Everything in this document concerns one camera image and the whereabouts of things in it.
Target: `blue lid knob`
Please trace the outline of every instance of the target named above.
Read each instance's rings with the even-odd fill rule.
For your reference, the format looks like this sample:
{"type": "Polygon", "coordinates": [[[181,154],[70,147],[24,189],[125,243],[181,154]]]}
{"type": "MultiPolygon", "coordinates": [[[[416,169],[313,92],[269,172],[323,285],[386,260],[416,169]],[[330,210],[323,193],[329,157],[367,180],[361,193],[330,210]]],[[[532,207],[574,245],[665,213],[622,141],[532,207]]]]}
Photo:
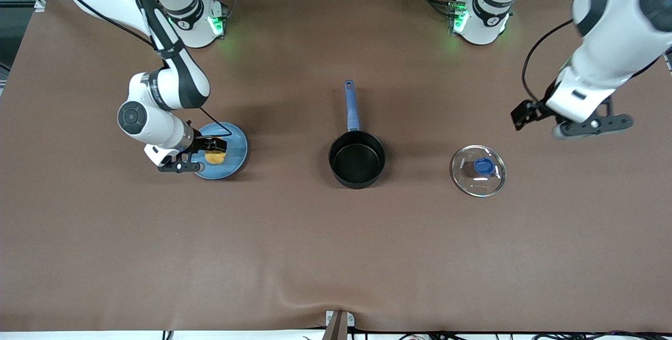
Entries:
{"type": "Polygon", "coordinates": [[[478,158],[474,161],[474,169],[478,175],[492,175],[495,170],[495,164],[488,158],[478,158]]]}

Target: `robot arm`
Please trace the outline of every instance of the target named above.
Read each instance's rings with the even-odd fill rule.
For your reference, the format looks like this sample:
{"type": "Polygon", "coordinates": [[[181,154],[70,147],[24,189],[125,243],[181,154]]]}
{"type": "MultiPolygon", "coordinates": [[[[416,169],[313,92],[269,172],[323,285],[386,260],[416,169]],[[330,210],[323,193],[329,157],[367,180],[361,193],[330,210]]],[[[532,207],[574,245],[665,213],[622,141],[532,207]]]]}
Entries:
{"type": "Polygon", "coordinates": [[[544,99],[511,113],[517,130],[549,116],[559,139],[631,127],[629,116],[611,113],[611,94],[672,46],[672,0],[574,0],[572,13],[583,43],[544,99]],[[607,116],[597,114],[602,104],[607,116]]]}
{"type": "Polygon", "coordinates": [[[223,37],[226,6],[215,0],[159,0],[175,31],[190,48],[202,48],[223,37]]]}
{"type": "Polygon", "coordinates": [[[453,30],[466,41],[486,45],[504,31],[509,9],[516,0],[458,0],[466,11],[454,23],[453,30]]]}
{"type": "MultiPolygon", "coordinates": [[[[144,150],[161,171],[199,171],[190,163],[199,150],[226,151],[226,142],[201,137],[189,123],[171,110],[200,108],[209,96],[209,82],[175,33],[154,0],[82,0],[101,15],[129,25],[150,36],[164,67],[135,74],[128,86],[127,101],[120,106],[118,123],[133,139],[147,145],[144,150]],[[182,161],[180,154],[189,154],[182,161]]],[[[77,5],[90,11],[82,3],[77,5]]]]}

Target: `brown table surface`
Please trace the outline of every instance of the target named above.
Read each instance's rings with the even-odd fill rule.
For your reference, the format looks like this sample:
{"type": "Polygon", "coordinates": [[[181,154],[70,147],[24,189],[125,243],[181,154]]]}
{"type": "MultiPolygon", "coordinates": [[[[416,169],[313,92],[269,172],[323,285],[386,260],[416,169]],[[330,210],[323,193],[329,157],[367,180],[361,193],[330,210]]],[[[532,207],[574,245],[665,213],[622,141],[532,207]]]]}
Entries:
{"type": "MultiPolygon", "coordinates": [[[[205,107],[251,146],[209,182],[157,172],[117,126],[153,51],[48,1],[0,99],[0,330],[302,328],[347,309],[376,331],[672,331],[664,63],[615,95],[636,120],[624,134],[560,142],[553,120],[509,118],[526,53],[570,3],[518,0],[475,47],[421,0],[240,0],[226,39],[192,51],[205,107]],[[346,79],[389,153],[360,191],[327,164],[346,79]],[[469,144],[506,162],[494,197],[450,180],[469,144]]],[[[579,42],[567,27],[542,44],[538,94],[579,42]]]]}

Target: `food item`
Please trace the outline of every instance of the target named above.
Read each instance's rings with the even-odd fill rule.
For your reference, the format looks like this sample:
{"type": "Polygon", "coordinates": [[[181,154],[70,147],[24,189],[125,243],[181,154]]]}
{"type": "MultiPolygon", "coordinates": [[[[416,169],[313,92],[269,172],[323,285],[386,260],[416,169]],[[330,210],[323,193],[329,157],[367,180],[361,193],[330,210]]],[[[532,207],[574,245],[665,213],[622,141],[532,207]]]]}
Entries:
{"type": "Polygon", "coordinates": [[[210,163],[211,165],[220,165],[224,162],[224,158],[226,156],[226,153],[217,150],[206,150],[205,154],[206,162],[210,163]]]}

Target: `black cable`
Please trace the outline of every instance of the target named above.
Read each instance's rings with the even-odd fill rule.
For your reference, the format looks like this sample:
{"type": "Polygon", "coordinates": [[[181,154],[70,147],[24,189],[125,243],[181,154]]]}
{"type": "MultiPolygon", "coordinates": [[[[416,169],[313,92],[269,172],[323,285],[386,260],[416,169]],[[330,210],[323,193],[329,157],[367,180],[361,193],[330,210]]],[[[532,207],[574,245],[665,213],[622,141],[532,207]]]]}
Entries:
{"type": "Polygon", "coordinates": [[[233,0],[233,4],[231,5],[231,9],[228,10],[228,13],[226,13],[226,19],[230,19],[231,16],[233,16],[233,10],[236,8],[236,3],[238,3],[238,0],[233,0]]]}
{"type": "MultiPolygon", "coordinates": [[[[525,78],[526,72],[527,72],[527,70],[528,70],[528,63],[530,62],[530,58],[531,58],[531,56],[532,56],[532,53],[534,53],[534,51],[536,50],[536,48],[537,48],[537,47],[538,47],[538,46],[539,46],[545,39],[547,39],[548,36],[554,34],[555,32],[559,31],[560,29],[562,29],[562,28],[566,27],[567,25],[571,24],[572,21],[573,21],[572,19],[569,19],[569,20],[567,20],[566,22],[563,22],[561,25],[556,26],[555,28],[553,28],[552,30],[550,30],[548,33],[544,34],[544,36],[542,36],[538,41],[536,41],[536,43],[534,44],[534,46],[532,46],[532,48],[531,48],[530,51],[528,52],[528,56],[525,57],[525,63],[523,63],[523,71],[522,71],[522,73],[521,73],[521,79],[523,80],[523,88],[525,89],[525,92],[528,93],[528,96],[530,96],[530,98],[531,98],[533,101],[535,101],[535,103],[538,103],[538,102],[539,102],[539,99],[537,99],[537,97],[532,93],[532,91],[530,90],[530,87],[528,87],[528,81],[527,81],[526,78],[525,78]]],[[[565,338],[554,338],[554,340],[565,340],[565,338]]]]}
{"type": "Polygon", "coordinates": [[[646,70],[648,70],[648,69],[651,68],[653,65],[655,65],[656,62],[658,62],[658,58],[656,58],[655,60],[653,60],[653,62],[651,62],[651,63],[649,63],[648,65],[646,65],[645,68],[643,68],[643,69],[639,70],[638,72],[634,73],[634,74],[631,76],[631,79],[632,79],[632,78],[636,78],[636,77],[640,76],[641,74],[644,74],[644,73],[646,72],[646,70]]]}
{"type": "Polygon", "coordinates": [[[119,28],[119,29],[122,29],[124,32],[127,32],[128,34],[130,34],[130,35],[136,37],[136,38],[139,39],[140,41],[142,41],[142,42],[144,42],[145,44],[147,44],[147,45],[151,46],[152,48],[154,48],[154,45],[153,45],[151,42],[147,41],[146,39],[144,39],[144,38],[143,38],[142,36],[140,36],[139,34],[137,34],[137,33],[135,33],[134,31],[128,29],[127,27],[124,27],[124,25],[121,25],[121,24],[119,24],[118,22],[115,22],[115,20],[110,19],[110,18],[107,17],[106,15],[103,15],[102,13],[98,12],[98,11],[95,10],[93,7],[91,7],[90,5],[87,5],[87,3],[85,3],[84,1],[82,1],[82,0],[77,0],[77,1],[78,1],[79,3],[81,3],[84,7],[86,7],[88,10],[90,10],[92,13],[96,14],[96,15],[97,15],[98,17],[100,17],[101,19],[105,20],[106,22],[109,22],[110,24],[116,26],[116,27],[119,28]]]}
{"type": "Polygon", "coordinates": [[[648,333],[634,333],[628,331],[611,331],[607,333],[600,333],[598,335],[594,335],[591,337],[585,337],[585,340],[595,340],[596,338],[600,338],[603,336],[629,336],[629,337],[643,338],[643,340],[660,340],[660,336],[658,335],[651,335],[648,333]]]}
{"type": "Polygon", "coordinates": [[[232,133],[229,129],[227,129],[227,128],[226,128],[224,125],[222,125],[219,121],[217,121],[216,119],[214,119],[214,117],[212,117],[212,116],[208,113],[208,111],[204,110],[203,107],[201,107],[201,108],[199,108],[199,109],[200,109],[203,113],[205,113],[205,115],[208,116],[209,119],[211,119],[212,121],[214,121],[214,123],[218,124],[220,128],[223,128],[224,130],[226,130],[226,132],[227,132],[228,134],[222,134],[222,136],[225,136],[225,137],[226,137],[226,136],[233,136],[233,133],[232,133]]]}
{"type": "Polygon", "coordinates": [[[439,15],[442,15],[442,16],[444,16],[444,17],[454,17],[454,15],[451,15],[451,14],[449,14],[449,13],[443,12],[443,10],[441,10],[440,8],[435,7],[435,4],[446,6],[446,5],[448,5],[449,2],[447,2],[447,1],[439,1],[439,0],[424,0],[424,1],[426,1],[427,3],[429,3],[429,5],[430,5],[430,6],[432,7],[432,9],[434,10],[434,12],[438,13],[439,15]]]}
{"type": "Polygon", "coordinates": [[[449,338],[451,340],[465,340],[465,338],[459,337],[456,333],[446,332],[446,331],[438,331],[438,332],[432,332],[432,333],[427,332],[427,334],[430,337],[432,337],[432,339],[436,339],[436,340],[447,340],[449,338]]]}

